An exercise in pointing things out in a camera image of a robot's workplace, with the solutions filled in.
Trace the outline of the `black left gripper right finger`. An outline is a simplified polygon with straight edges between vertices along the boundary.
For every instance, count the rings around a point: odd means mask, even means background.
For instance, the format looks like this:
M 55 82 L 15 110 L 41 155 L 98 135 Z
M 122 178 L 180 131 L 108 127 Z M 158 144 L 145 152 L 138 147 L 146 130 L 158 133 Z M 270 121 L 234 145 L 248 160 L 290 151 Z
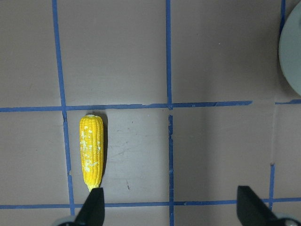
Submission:
M 236 213 L 243 226 L 278 226 L 281 222 L 249 186 L 237 188 Z

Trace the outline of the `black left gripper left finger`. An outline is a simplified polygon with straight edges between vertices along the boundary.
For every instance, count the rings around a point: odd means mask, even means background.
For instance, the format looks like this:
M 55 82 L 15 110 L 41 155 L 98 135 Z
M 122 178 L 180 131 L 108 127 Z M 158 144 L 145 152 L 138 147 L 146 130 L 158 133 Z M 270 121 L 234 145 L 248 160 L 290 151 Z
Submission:
M 103 188 L 93 188 L 74 220 L 76 226 L 102 226 L 104 223 Z

